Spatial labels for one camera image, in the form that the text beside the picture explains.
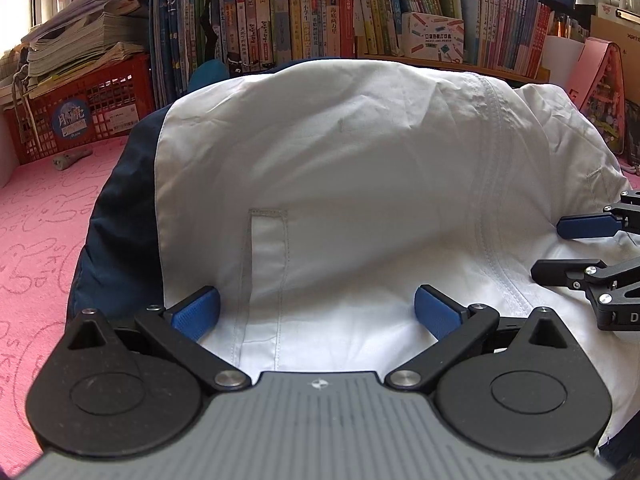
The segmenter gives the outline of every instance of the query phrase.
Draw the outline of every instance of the gray ribbed plate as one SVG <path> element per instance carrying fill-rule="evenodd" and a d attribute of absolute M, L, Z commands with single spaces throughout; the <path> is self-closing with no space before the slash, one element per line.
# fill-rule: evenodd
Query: gray ribbed plate
<path fill-rule="evenodd" d="M 119 462 L 49 453 L 20 480 L 605 480 L 588 453 L 554 462 L 486 454 L 443 427 L 425 397 L 371 372 L 266 372 L 218 396 L 189 433 Z"/>

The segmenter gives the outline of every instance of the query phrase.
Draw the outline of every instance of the red plastic crate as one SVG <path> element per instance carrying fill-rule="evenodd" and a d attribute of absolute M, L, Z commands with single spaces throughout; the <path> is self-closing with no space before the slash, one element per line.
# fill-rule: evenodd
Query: red plastic crate
<path fill-rule="evenodd" d="M 131 130 L 129 122 L 134 121 L 135 115 L 141 120 L 155 110 L 148 60 L 147 54 L 134 56 L 29 100 L 39 145 L 33 135 L 31 123 L 27 120 L 24 105 L 18 104 L 18 115 L 26 140 L 24 143 L 20 142 L 20 129 L 14 108 L 5 110 L 4 117 L 20 164 L 95 140 L 127 135 Z M 54 132 L 52 121 L 57 117 L 53 115 L 59 114 L 60 106 L 69 99 L 82 101 L 90 111 L 91 120 L 86 121 L 83 133 L 75 138 L 65 139 Z"/>

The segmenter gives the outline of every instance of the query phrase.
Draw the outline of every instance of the blue round sticker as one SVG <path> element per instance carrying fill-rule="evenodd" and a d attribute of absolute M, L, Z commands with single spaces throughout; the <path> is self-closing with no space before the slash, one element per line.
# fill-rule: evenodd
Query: blue round sticker
<path fill-rule="evenodd" d="M 51 118 L 51 127 L 58 137 L 69 140 L 81 136 L 91 125 L 91 112 L 82 99 L 63 102 Z"/>

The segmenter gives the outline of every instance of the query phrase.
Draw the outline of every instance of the wooden shelf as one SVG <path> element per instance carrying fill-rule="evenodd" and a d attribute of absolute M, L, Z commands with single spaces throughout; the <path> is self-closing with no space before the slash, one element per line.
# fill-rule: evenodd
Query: wooden shelf
<path fill-rule="evenodd" d="M 548 83 L 543 79 L 532 79 L 524 77 L 523 75 L 513 74 L 511 72 L 503 72 L 502 70 L 493 70 L 491 68 L 484 68 L 482 66 L 466 65 L 459 63 L 445 63 L 442 61 L 430 61 L 426 59 L 413 59 L 410 57 L 398 57 L 398 56 L 374 56 L 369 54 L 360 54 L 358 59 L 377 59 L 380 61 L 395 61 L 397 63 L 404 63 L 412 66 L 424 66 L 427 68 L 437 68 L 440 70 L 454 70 L 456 72 L 475 72 L 477 74 L 487 75 L 491 77 L 497 77 L 499 79 L 505 79 L 507 81 L 517 81 L 518 83 Z"/>

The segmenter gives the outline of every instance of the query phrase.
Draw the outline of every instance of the label with barcode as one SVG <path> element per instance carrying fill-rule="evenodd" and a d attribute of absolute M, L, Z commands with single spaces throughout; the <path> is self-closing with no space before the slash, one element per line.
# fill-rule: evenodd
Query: label with barcode
<path fill-rule="evenodd" d="M 104 113 L 107 127 L 112 134 L 129 130 L 140 120 L 136 105 L 123 106 Z"/>

